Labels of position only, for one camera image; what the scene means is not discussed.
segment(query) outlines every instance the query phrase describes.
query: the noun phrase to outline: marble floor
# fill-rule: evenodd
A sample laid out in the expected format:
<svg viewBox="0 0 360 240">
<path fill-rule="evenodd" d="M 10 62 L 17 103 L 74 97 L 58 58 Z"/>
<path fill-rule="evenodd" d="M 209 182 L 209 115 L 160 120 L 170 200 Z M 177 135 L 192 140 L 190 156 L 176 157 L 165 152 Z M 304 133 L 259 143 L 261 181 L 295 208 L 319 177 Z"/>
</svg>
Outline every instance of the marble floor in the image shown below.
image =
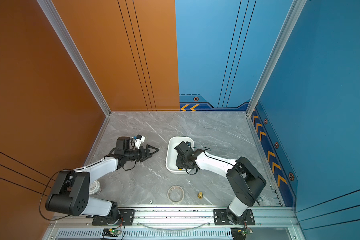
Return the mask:
<svg viewBox="0 0 360 240">
<path fill-rule="evenodd" d="M 168 141 L 174 136 L 191 137 L 195 146 L 212 149 L 224 158 L 248 158 L 267 181 L 260 194 L 261 205 L 278 206 L 275 190 L 269 184 L 264 165 L 254 144 L 250 126 L 242 112 L 113 112 L 91 162 L 100 160 L 115 147 L 120 136 L 145 136 L 145 144 L 159 148 L 153 157 L 137 163 L 134 169 L 119 169 L 100 178 L 101 192 L 93 197 L 119 205 L 171 204 L 167 192 L 173 185 L 183 188 L 181 205 L 228 205 L 234 193 L 228 180 L 207 170 L 196 175 L 173 174 L 165 167 Z M 134 165 L 127 162 L 125 169 Z"/>
</svg>

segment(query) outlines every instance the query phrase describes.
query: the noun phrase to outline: white tray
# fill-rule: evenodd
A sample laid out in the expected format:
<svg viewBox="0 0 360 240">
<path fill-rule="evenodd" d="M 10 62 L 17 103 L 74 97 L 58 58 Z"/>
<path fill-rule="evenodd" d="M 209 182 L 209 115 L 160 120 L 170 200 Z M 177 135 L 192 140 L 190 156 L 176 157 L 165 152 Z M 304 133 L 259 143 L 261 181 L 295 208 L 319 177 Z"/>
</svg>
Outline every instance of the white tray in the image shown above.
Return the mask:
<svg viewBox="0 0 360 240">
<path fill-rule="evenodd" d="M 168 143 L 168 151 L 167 151 L 167 158 L 165 160 L 165 166 L 171 173 L 175 174 L 187 174 L 185 169 L 180 171 L 176 166 L 176 159 L 177 159 L 177 151 L 175 147 L 179 145 L 181 142 L 191 142 L 191 147 L 194 146 L 193 139 L 190 137 L 173 137 L 169 140 Z"/>
</svg>

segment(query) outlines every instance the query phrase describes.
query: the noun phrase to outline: blue wall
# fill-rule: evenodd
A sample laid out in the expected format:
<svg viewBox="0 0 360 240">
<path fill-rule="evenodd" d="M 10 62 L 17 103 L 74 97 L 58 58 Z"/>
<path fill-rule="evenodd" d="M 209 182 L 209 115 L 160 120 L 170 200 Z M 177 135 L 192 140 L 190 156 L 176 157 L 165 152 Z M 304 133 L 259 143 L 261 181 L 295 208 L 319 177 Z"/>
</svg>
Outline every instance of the blue wall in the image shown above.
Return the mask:
<svg viewBox="0 0 360 240">
<path fill-rule="evenodd" d="M 248 101 L 291 3 L 176 0 L 180 95 L 202 96 L 215 108 Z"/>
<path fill-rule="evenodd" d="M 307 239 L 360 237 L 360 220 L 338 224 L 360 219 L 360 1 L 307 1 L 260 104 L 296 171 Z"/>
</svg>

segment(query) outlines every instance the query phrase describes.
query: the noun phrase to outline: orange wall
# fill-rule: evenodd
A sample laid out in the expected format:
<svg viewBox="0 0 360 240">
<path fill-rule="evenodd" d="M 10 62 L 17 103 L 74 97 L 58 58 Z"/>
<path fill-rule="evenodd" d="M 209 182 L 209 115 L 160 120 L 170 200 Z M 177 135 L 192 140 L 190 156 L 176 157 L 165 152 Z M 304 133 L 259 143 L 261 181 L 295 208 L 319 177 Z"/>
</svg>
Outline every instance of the orange wall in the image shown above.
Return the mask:
<svg viewBox="0 0 360 240">
<path fill-rule="evenodd" d="M 174 0 L 53 0 L 112 111 L 178 111 Z"/>
<path fill-rule="evenodd" d="M 104 118 L 37 1 L 0 0 L 0 151 L 42 173 L 0 154 L 0 239 L 43 236 L 47 176 L 83 165 Z"/>
</svg>

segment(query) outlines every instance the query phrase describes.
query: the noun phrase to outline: yellow chevron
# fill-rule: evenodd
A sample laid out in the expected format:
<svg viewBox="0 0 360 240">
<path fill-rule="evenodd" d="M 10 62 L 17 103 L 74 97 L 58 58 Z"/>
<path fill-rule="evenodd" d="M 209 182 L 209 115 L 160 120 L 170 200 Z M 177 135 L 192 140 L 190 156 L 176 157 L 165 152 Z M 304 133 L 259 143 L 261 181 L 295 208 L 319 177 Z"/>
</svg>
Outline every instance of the yellow chevron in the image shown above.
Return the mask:
<svg viewBox="0 0 360 240">
<path fill-rule="evenodd" d="M 253 125 L 254 125 L 254 119 L 259 118 L 259 116 L 253 116 Z"/>
<path fill-rule="evenodd" d="M 278 169 L 281 170 L 281 167 L 279 165 L 277 165 L 275 162 L 272 163 L 272 172 L 273 174 L 275 173 L 275 167 L 277 167 Z"/>
<path fill-rule="evenodd" d="M 192 110 L 192 111 L 196 111 L 195 108 L 196 108 L 198 105 L 199 105 L 199 104 L 196 104 L 195 106 L 193 106 L 193 107 L 191 108 L 191 110 Z"/>
<path fill-rule="evenodd" d="M 265 132 L 260 131 L 260 142 L 261 142 L 261 136 L 262 136 L 262 135 L 267 136 L 267 135 L 265 134 Z"/>
<path fill-rule="evenodd" d="M 275 156 L 275 154 L 274 154 L 273 152 L 268 151 L 268 162 L 269 162 L 269 156 L 270 156 L 270 155 L 272 155 L 272 156 L 276 157 L 276 156 Z"/>
<path fill-rule="evenodd" d="M 261 123 L 256 123 L 256 132 L 259 132 L 259 131 L 258 131 L 259 126 L 262 127 Z"/>
<path fill-rule="evenodd" d="M 188 107 L 188 106 L 189 106 L 189 104 L 185 104 L 185 105 L 184 105 L 182 108 L 180 108 L 180 109 L 185 112 L 185 111 L 187 111 L 187 110 L 185 110 L 184 108 L 186 108 L 186 107 Z"/>
<path fill-rule="evenodd" d="M 280 180 L 282 180 L 283 182 L 285 182 L 285 184 L 287 183 L 287 180 L 285 180 L 282 176 L 277 175 L 277 185 L 280 187 Z"/>
</svg>

